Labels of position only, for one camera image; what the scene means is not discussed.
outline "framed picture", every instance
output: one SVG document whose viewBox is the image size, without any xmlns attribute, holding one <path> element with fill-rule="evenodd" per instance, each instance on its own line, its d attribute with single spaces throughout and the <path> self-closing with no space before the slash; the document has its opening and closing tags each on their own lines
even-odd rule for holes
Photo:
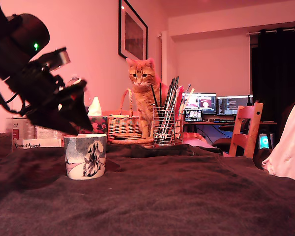
<svg viewBox="0 0 295 236">
<path fill-rule="evenodd" d="M 134 60 L 148 59 L 148 26 L 127 0 L 119 0 L 118 26 L 118 54 Z"/>
</svg>

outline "dark brown blanket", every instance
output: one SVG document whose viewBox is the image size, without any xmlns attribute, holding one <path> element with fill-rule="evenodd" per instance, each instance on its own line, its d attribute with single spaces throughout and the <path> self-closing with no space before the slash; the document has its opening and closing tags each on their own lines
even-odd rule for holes
<svg viewBox="0 0 295 236">
<path fill-rule="evenodd" d="M 3 158 L 0 236 L 66 235 L 295 236 L 295 181 L 189 145 L 110 146 L 91 180 L 66 176 L 63 148 Z"/>
</svg>

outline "curtain rod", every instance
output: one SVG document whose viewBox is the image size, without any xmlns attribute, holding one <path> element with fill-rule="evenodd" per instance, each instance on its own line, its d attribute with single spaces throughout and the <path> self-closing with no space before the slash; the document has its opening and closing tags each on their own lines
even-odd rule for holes
<svg viewBox="0 0 295 236">
<path fill-rule="evenodd" d="M 284 29 L 283 31 L 290 31 L 293 30 L 295 31 L 295 28 L 291 28 L 291 29 Z M 277 32 L 277 30 L 267 30 L 266 33 L 274 33 Z M 260 34 L 260 31 L 258 32 L 252 32 L 252 33 L 247 33 L 247 36 L 251 36 L 251 35 L 255 35 L 255 34 Z"/>
</svg>

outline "black cable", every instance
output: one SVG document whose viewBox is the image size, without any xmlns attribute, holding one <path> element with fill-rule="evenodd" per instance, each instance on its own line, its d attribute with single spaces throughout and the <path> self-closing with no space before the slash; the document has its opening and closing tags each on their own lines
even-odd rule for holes
<svg viewBox="0 0 295 236">
<path fill-rule="evenodd" d="M 5 103 L 9 103 L 9 102 L 11 102 L 14 98 L 16 98 L 16 96 L 17 96 L 18 94 L 16 93 L 16 94 L 14 94 L 9 100 L 7 100 Z"/>
<path fill-rule="evenodd" d="M 207 136 L 207 138 L 210 140 L 210 142 L 213 144 L 213 142 L 212 142 L 212 140 L 210 139 L 210 137 L 203 131 L 203 130 L 201 130 L 201 129 L 199 129 L 200 131 L 202 131 L 202 133 L 204 133 L 206 136 Z"/>
<path fill-rule="evenodd" d="M 9 108 L 9 106 L 7 105 L 7 102 L 4 100 L 4 98 L 2 97 L 2 95 L 1 95 L 1 93 L 0 93 L 0 104 L 2 105 L 2 107 L 3 107 L 4 109 L 6 109 L 6 110 L 7 110 L 8 112 L 10 112 L 10 113 L 20 114 L 21 112 L 24 111 L 24 109 L 25 109 L 25 100 L 24 100 L 23 98 L 21 98 L 21 100 L 22 100 L 22 108 L 21 108 L 21 110 L 20 110 L 19 112 L 17 112 L 17 111 L 15 111 L 15 110 L 11 110 L 11 109 Z"/>
<path fill-rule="evenodd" d="M 224 134 L 221 130 L 217 129 L 216 127 L 214 127 L 214 125 L 211 125 L 214 129 L 216 129 L 218 132 L 220 132 L 221 134 Z"/>
</svg>

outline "white cloth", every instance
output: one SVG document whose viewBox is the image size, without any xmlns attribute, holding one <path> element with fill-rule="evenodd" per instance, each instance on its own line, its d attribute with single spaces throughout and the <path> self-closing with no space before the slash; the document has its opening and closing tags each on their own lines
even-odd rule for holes
<svg viewBox="0 0 295 236">
<path fill-rule="evenodd" d="M 262 162 L 271 175 L 295 179 L 295 105 L 286 121 L 280 142 Z"/>
</svg>

